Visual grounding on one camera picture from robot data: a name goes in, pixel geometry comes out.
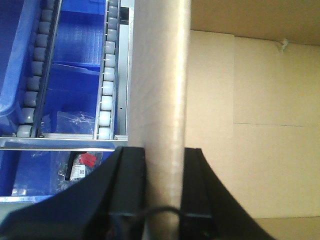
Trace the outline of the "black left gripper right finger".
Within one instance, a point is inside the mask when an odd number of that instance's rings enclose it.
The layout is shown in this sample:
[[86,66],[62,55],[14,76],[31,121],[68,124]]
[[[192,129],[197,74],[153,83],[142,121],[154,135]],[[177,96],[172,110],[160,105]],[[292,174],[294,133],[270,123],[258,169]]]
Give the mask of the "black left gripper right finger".
[[271,240],[217,177],[200,148],[185,148],[181,240]]

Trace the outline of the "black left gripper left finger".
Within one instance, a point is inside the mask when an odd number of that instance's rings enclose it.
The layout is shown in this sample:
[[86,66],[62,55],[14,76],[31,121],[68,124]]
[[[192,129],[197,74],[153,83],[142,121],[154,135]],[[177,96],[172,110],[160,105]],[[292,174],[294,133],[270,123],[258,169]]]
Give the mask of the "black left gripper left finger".
[[83,180],[39,203],[10,212],[3,240],[140,240],[144,222],[145,150],[118,147]]

